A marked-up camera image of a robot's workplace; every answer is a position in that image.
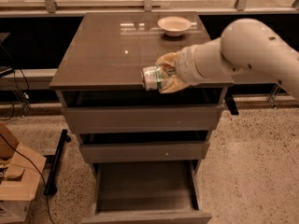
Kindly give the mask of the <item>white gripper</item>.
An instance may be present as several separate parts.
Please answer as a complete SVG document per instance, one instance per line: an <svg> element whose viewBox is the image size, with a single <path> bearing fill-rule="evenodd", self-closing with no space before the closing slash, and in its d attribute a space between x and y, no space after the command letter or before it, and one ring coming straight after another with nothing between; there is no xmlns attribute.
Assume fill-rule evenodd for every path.
<svg viewBox="0 0 299 224"><path fill-rule="evenodd" d="M197 70L195 52L198 45L183 48L181 51L166 53L159 57L156 65L176 67L177 75L171 76L166 84L159 89L159 93L174 93L182 91L189 85L196 86L204 81L204 77Z"/></svg>

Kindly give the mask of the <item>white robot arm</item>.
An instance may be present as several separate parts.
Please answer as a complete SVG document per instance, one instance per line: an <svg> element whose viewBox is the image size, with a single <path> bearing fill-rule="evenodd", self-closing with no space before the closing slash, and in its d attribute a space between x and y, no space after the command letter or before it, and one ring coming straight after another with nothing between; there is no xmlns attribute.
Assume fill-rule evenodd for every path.
<svg viewBox="0 0 299 224"><path fill-rule="evenodd" d="M166 53L156 64L175 73L158 89L182 91L214 77L262 74L299 100L299 53L260 21L231 22L221 36L200 45Z"/></svg>

